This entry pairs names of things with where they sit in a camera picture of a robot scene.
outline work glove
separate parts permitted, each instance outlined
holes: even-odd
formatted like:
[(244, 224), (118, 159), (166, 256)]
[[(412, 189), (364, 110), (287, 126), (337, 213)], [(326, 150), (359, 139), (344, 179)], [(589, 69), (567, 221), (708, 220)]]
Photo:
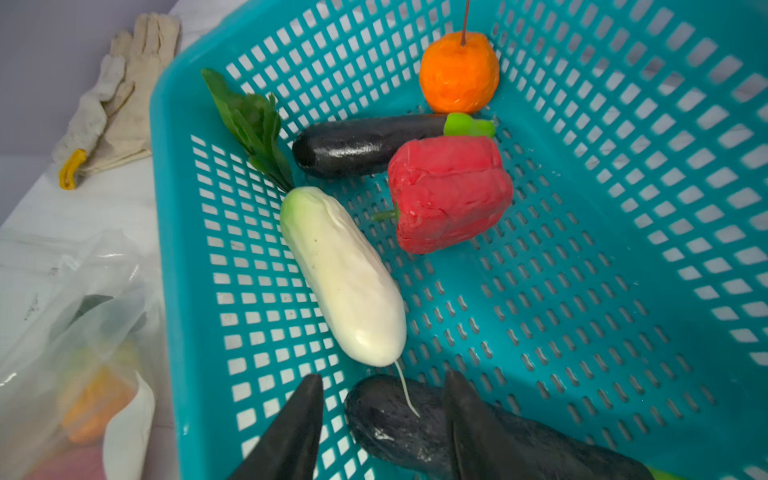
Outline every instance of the work glove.
[(60, 167), (61, 188), (71, 190), (75, 187), (75, 171), (94, 150), (107, 126), (107, 114), (101, 102), (110, 101), (114, 97), (124, 75), (125, 58), (105, 55), (101, 59), (101, 72), (96, 85), (80, 97), (78, 110), (69, 121), (67, 134), (53, 150), (54, 162)]
[(134, 34), (121, 31), (112, 41), (110, 55), (125, 57), (125, 78), (104, 111), (104, 135), (80, 167), (92, 175), (152, 155), (149, 103), (162, 71), (174, 59), (179, 37), (178, 18), (142, 14)]

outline wall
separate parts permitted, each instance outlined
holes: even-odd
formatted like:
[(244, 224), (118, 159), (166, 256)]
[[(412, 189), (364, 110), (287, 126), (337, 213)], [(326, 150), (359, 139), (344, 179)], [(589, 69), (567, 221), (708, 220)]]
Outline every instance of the wall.
[(177, 0), (0, 0), (0, 223), (48, 166), (122, 28)]

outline red bell pepper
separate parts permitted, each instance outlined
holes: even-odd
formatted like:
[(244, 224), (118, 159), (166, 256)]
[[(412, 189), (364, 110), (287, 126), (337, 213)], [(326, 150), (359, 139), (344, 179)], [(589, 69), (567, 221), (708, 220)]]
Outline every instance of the red bell pepper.
[(512, 203), (512, 178), (487, 137), (413, 140), (389, 162), (396, 209), (374, 220), (399, 218), (397, 243), (406, 252), (431, 253), (493, 227)]

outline table surface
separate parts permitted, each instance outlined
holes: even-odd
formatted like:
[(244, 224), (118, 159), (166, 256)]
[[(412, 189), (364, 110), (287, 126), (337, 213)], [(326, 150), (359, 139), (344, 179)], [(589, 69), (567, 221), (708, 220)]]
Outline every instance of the table surface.
[[(219, 24), (246, 0), (179, 0), (180, 50)], [(56, 265), (83, 240), (122, 229), (147, 253), (158, 250), (152, 158), (96, 175), (77, 190), (58, 186), (53, 164), (0, 227), (0, 358), (45, 307)], [(179, 478), (170, 380), (160, 381), (144, 480)]]

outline teal plastic basket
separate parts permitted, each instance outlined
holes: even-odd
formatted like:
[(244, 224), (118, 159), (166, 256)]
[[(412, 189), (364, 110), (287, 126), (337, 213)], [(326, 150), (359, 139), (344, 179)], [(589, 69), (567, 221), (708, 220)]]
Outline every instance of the teal plastic basket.
[[(200, 76), (274, 92), (280, 136), (424, 111), (419, 59), (462, 0), (252, 1), (152, 100), (178, 446), (224, 479), (302, 376), (326, 396), (317, 478), (414, 478), (370, 458), (343, 401), (373, 370), (336, 345)], [(407, 304), (408, 377), (464, 372), (488, 402), (691, 480), (768, 478), (768, 8), (733, 0), (474, 0), (502, 79), (481, 116), (515, 182), (498, 226), (399, 249), (384, 174), (333, 182)]]

